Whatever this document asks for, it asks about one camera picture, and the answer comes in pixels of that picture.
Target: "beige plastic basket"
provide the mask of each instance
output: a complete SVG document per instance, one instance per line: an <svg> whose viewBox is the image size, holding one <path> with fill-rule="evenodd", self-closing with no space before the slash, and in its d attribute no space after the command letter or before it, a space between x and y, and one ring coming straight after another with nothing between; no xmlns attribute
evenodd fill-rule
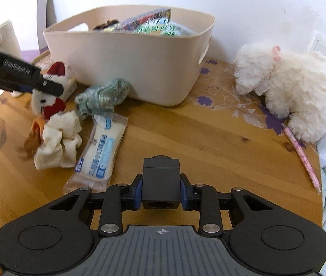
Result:
<svg viewBox="0 0 326 276"><path fill-rule="evenodd" d="M186 98L200 74L215 24L214 16L171 7L173 21L197 32L184 37L93 31L107 20L122 21L163 7L95 8L56 23L43 34L53 60L69 66L78 82L102 86L122 78L132 85L131 98L175 106ZM70 31L83 23L88 31Z"/></svg>

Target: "white plush toy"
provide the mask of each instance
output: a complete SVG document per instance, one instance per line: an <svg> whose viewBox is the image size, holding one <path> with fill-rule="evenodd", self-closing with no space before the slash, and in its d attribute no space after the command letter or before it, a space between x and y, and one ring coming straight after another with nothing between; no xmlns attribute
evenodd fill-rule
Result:
<svg viewBox="0 0 326 276"><path fill-rule="evenodd" d="M326 56L280 52L279 46L247 44L234 61L236 90L265 95L266 107L306 142L326 133Z"/></svg>
<svg viewBox="0 0 326 276"><path fill-rule="evenodd" d="M64 89L59 98L36 89L33 90L30 103L33 113L49 120L52 115L66 109L66 101L75 92L77 84L74 79L65 75L65 64L63 62L55 62L43 75L43 78L62 84Z"/></svg>

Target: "pink pen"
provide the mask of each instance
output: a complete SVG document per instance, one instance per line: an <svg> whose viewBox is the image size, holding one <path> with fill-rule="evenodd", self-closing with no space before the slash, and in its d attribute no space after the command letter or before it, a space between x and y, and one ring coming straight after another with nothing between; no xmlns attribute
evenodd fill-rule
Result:
<svg viewBox="0 0 326 276"><path fill-rule="evenodd" d="M299 156L303 166L307 171L307 174L309 175L309 178L312 181L312 184L314 185L314 188L316 189L317 193L320 195L321 189L320 189L319 180L317 179L316 174L312 169L311 164L309 163L309 160L307 159L305 153L303 152L302 147L299 145L292 131L284 123L282 123L282 128L284 130L285 135L287 135L289 141L292 143L293 147L295 148L297 155Z"/></svg>

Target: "fluffy white stuffed animal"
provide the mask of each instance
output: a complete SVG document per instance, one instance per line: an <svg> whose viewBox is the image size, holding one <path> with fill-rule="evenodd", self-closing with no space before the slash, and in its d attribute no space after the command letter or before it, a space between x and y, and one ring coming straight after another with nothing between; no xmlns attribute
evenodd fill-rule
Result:
<svg viewBox="0 0 326 276"><path fill-rule="evenodd" d="M236 90L265 95L266 107L306 142L326 133L326 56L280 52L279 46L247 44L234 61Z"/></svg>

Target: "plastic wrapped food package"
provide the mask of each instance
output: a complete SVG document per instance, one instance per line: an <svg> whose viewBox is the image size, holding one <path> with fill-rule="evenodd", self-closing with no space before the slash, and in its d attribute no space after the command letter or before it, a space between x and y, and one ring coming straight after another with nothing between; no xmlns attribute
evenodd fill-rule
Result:
<svg viewBox="0 0 326 276"><path fill-rule="evenodd" d="M75 173L63 188L64 194L81 187L89 187L92 192L104 192L109 186L114 159L127 126L128 118L116 113L94 115L94 127Z"/></svg>
<svg viewBox="0 0 326 276"><path fill-rule="evenodd" d="M173 21L158 19L150 21L146 24L140 25L134 33L142 33L157 36L188 36L195 34L195 32L183 25L177 24Z"/></svg>
<svg viewBox="0 0 326 276"><path fill-rule="evenodd" d="M108 28L105 28L103 32L111 31L134 31L140 25L143 25L149 21L166 18L168 21L171 19L171 10L169 8L160 8L153 11L148 11L138 16L131 17L120 23L114 24Z"/></svg>

